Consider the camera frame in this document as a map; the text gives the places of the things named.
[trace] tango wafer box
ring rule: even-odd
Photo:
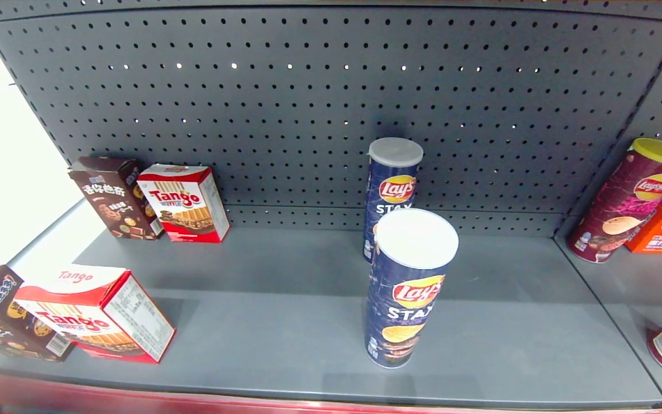
[[[158,363],[175,334],[122,267],[69,264],[29,279],[15,301],[92,357]]]
[[[137,181],[173,242],[224,240],[229,220],[211,168],[156,163]]]
[[[81,157],[68,175],[113,236],[154,240],[163,226],[137,186],[139,173],[136,160]]]
[[[13,301],[22,285],[17,273],[6,265],[0,266],[0,352],[62,361],[72,348],[71,341]]]

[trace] potato chip image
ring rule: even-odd
[[[387,327],[383,328],[382,336],[384,340],[388,340],[392,343],[399,343],[418,335],[418,332],[421,332],[423,327],[425,327],[425,323],[421,323],[420,325],[408,325],[407,327]]]
[[[625,233],[625,231],[632,230],[640,223],[643,223],[642,220],[638,220],[635,217],[615,217],[614,219],[605,221],[602,225],[602,230],[604,230],[604,233],[614,236],[615,234],[621,234]]]

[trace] lay's stax can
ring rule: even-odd
[[[394,369],[413,354],[459,237],[439,215],[400,209],[379,220],[376,242],[364,344],[376,364]]]
[[[415,196],[415,175],[423,148],[408,139],[381,138],[370,144],[370,178],[364,214],[364,257],[375,252],[375,225],[383,215],[410,209]]]

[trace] chocolate wafer image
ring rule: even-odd
[[[208,212],[208,207],[173,213],[173,217],[177,225],[188,228],[195,233],[210,233],[214,231],[213,219],[210,212]]]
[[[144,353],[132,338],[124,332],[79,336],[77,340],[90,346],[119,352],[120,354],[139,355]]]

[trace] shelf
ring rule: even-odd
[[[355,231],[232,228],[224,244],[115,239],[81,205],[14,267],[129,267],[176,324],[159,365],[0,355],[0,374],[133,390],[458,407],[651,407],[662,395],[551,240],[461,236],[410,362],[363,348],[368,265]],[[57,256],[54,249],[70,249]]]
[[[558,242],[662,390],[662,367],[646,343],[646,332],[662,325],[662,256],[620,247],[608,262],[592,264],[572,255],[562,239]]]

